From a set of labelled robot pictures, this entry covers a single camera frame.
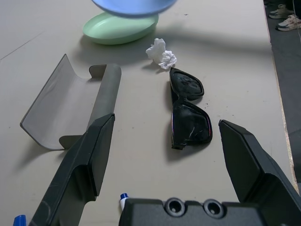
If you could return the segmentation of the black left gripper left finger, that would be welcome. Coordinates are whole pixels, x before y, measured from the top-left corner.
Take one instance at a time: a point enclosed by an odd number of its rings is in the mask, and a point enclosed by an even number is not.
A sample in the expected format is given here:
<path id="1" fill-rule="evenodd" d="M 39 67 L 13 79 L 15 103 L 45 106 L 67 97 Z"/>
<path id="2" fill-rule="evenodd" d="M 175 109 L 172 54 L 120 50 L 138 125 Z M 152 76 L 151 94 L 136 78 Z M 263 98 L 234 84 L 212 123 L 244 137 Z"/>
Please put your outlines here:
<path id="1" fill-rule="evenodd" d="M 115 115 L 95 120 L 67 151 L 31 226 L 77 226 L 88 202 L 100 194 L 108 163 Z"/>

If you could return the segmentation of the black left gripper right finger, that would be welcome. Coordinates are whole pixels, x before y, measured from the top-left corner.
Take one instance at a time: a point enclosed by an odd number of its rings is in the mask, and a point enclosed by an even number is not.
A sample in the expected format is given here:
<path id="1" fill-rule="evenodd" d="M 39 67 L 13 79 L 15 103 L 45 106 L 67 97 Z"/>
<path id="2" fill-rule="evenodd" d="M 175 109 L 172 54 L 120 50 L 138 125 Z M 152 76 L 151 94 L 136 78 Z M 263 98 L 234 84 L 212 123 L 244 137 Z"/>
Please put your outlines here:
<path id="1" fill-rule="evenodd" d="M 299 226 L 301 197 L 277 162 L 245 128 L 221 120 L 219 130 L 238 200 L 254 204 L 269 226 Z"/>

